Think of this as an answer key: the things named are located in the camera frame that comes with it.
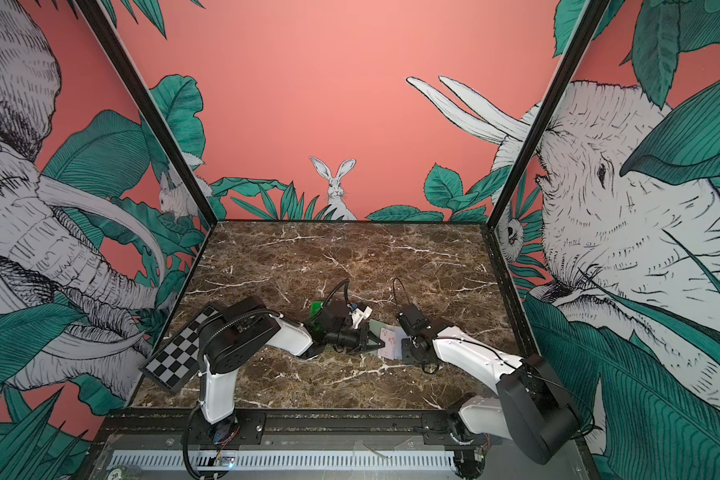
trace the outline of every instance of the small white object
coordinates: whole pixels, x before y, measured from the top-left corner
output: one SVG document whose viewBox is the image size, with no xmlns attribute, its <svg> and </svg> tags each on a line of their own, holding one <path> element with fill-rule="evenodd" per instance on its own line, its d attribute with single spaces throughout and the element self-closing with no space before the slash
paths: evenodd
<svg viewBox="0 0 720 480">
<path fill-rule="evenodd" d="M 359 308 L 356 308 L 352 312 L 352 328 L 357 330 L 360 326 L 360 322 L 370 317 L 371 312 L 373 312 L 373 309 L 370 306 L 366 306 L 365 310 L 360 310 Z"/>
</svg>

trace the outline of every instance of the robotic arm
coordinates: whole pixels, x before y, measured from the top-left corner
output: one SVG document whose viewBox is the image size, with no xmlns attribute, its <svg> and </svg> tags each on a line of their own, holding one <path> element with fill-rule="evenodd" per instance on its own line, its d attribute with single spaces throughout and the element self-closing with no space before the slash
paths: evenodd
<svg viewBox="0 0 720 480">
<path fill-rule="evenodd" d="M 233 395 L 238 369 L 264 345 L 304 359 L 319 355 L 328 344 L 350 354 L 384 347 L 384 342 L 364 322 L 371 309 L 350 303 L 347 285 L 345 280 L 336 286 L 306 326 L 268 310 L 255 296 L 201 325 L 200 403 L 196 410 L 201 410 L 211 424 L 214 443 L 235 435 Z M 344 302 L 331 302 L 341 286 Z M 398 321 L 410 337 L 402 342 L 404 363 L 420 365 L 433 374 L 442 362 L 451 363 L 498 395 L 498 398 L 473 396 L 461 403 L 452 421 L 449 419 L 455 440 L 468 444 L 478 434 L 509 438 L 530 459 L 543 465 L 580 428 L 581 416 L 567 390 L 541 357 L 534 354 L 522 359 L 496 350 L 446 320 L 427 318 L 412 302 L 398 304 L 396 294 L 395 304 Z M 186 450 L 185 465 L 188 465 Z M 199 478 L 189 466 L 187 469 L 194 478 Z"/>
</svg>

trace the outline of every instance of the elephant illustration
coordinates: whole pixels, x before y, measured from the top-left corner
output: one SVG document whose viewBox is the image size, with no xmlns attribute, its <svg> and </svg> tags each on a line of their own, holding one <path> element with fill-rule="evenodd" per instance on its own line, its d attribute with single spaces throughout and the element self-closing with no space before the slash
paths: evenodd
<svg viewBox="0 0 720 480">
<path fill-rule="evenodd" d="M 154 307 L 157 288 L 117 273 L 64 209 L 134 232 L 154 252 L 160 281 L 165 261 L 133 216 L 34 166 L 60 88 L 60 68 L 40 28 L 16 0 L 0 0 L 0 314 L 61 292 L 88 319 L 68 325 L 6 384 L 28 390 L 90 374 L 127 399 L 151 351 L 129 310 Z"/>
</svg>

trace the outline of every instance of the metal bracket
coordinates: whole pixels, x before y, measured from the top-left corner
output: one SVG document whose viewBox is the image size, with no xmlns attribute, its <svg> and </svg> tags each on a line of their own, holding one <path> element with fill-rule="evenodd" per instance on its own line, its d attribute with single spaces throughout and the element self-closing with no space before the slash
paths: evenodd
<svg viewBox="0 0 720 480">
<path fill-rule="evenodd" d="M 264 412 L 238 409 L 234 415 L 240 425 L 240 431 L 227 443 L 227 447 L 261 444 L 266 414 Z M 211 424 L 202 415 L 195 415 L 190 426 L 190 442 L 201 446 L 212 446 L 213 434 L 210 428 Z"/>
</svg>

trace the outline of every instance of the black cable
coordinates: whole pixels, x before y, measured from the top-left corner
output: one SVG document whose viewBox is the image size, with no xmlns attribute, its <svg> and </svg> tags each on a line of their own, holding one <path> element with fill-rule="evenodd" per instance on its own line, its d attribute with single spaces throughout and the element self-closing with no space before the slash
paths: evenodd
<svg viewBox="0 0 720 480">
<path fill-rule="evenodd" d="M 400 304 L 398 303 L 398 294 L 397 290 L 394 288 L 394 282 L 400 283 L 400 286 L 403 288 L 403 291 L 405 292 L 405 299 L 408 300 L 408 304 L 411 303 L 411 297 L 408 295 L 408 291 L 405 289 L 405 285 L 403 285 L 403 281 L 399 278 L 395 277 L 392 279 L 392 298 L 394 300 L 394 307 L 398 309 L 398 312 L 403 313 L 402 310 L 400 310 Z"/>
<path fill-rule="evenodd" d="M 504 360 L 503 358 L 501 358 L 501 355 L 499 355 L 499 353 L 498 353 L 497 350 L 494 350 L 494 349 L 490 348 L 488 345 L 484 345 L 483 343 L 480 343 L 480 342 L 473 342 L 472 340 L 465 340 L 465 339 L 462 339 L 462 338 L 457 337 L 457 336 L 439 336 L 439 337 L 435 338 L 435 340 L 458 340 L 458 341 L 460 341 L 460 342 L 470 343 L 471 345 L 481 346 L 481 347 L 483 347 L 484 349 L 488 349 L 488 350 L 492 351 L 492 352 L 494 353 L 494 355 L 496 355 L 496 358 L 497 358 L 501 363 L 503 363 L 503 364 L 505 364 L 505 365 L 509 365 L 509 366 L 511 366 L 511 367 L 514 368 L 514 369 L 519 369 L 519 368 L 521 367 L 521 366 L 512 366 L 512 365 L 510 365 L 506 360 Z"/>
<path fill-rule="evenodd" d="M 586 432 L 584 431 L 584 429 L 583 429 L 581 426 L 579 426 L 579 430 L 581 430 L 581 435 L 579 435 L 579 436 L 574 436 L 574 437 L 571 437 L 571 438 L 585 437 L 585 436 L 588 436 L 589 434 L 591 434 L 592 431 L 595 430 L 595 429 L 597 429 L 597 428 L 598 428 L 598 429 L 602 429 L 602 428 L 598 427 L 598 426 L 595 424 L 595 411 L 594 411 L 592 408 L 590 408 L 590 406 L 587 405 L 587 403 L 586 403 L 584 400 L 582 400 L 581 397 L 579 397 L 578 395 L 576 395 L 575 393 L 573 393 L 571 390 L 565 388 L 565 387 L 562 386 L 561 384 L 556 383 L 556 382 L 553 382 L 552 380 L 545 379 L 545 378 L 540 377 L 540 376 L 537 376 L 537 375 L 533 375 L 532 373 L 528 373 L 528 376 L 531 377 L 531 378 L 534 378 L 534 379 L 542 380 L 542 381 L 544 381 L 544 382 L 546 382 L 546 383 L 551 383 L 552 385 L 554 385 L 554 386 L 556 386 L 556 387 L 559 387 L 559 388 L 565 390 L 566 392 L 568 392 L 569 394 L 571 394 L 572 397 L 576 398 L 576 400 L 578 400 L 578 401 L 581 403 L 581 405 L 584 405 L 584 406 L 586 407 L 586 409 L 589 411 L 589 413 L 592 414 L 592 423 L 588 426 L 588 429 L 586 430 Z"/>
<path fill-rule="evenodd" d="M 190 428 L 192 427 L 192 419 L 197 415 L 197 412 L 200 410 L 200 402 L 195 405 L 195 408 L 192 409 L 192 412 L 190 413 L 189 419 L 186 421 L 186 428 L 184 428 L 184 433 L 181 434 L 181 456 L 182 460 L 184 461 L 184 469 L 187 473 L 190 474 L 194 480 L 205 480 L 205 475 L 200 475 L 199 472 L 196 472 L 195 469 L 192 467 L 192 464 L 190 463 L 190 449 L 189 449 L 189 443 L 190 443 Z M 226 475 L 226 472 L 214 472 L 212 478 L 221 478 L 224 475 Z"/>
<path fill-rule="evenodd" d="M 327 305 L 328 302 L 333 298 L 333 295 L 338 292 L 338 289 L 342 288 L 342 285 L 344 285 L 344 301 L 347 303 L 347 305 L 350 305 L 349 303 L 349 278 L 345 278 L 341 282 L 339 282 L 338 285 L 336 285 L 333 290 L 331 290 L 331 293 L 328 294 L 326 299 L 322 302 L 323 305 Z"/>
</svg>

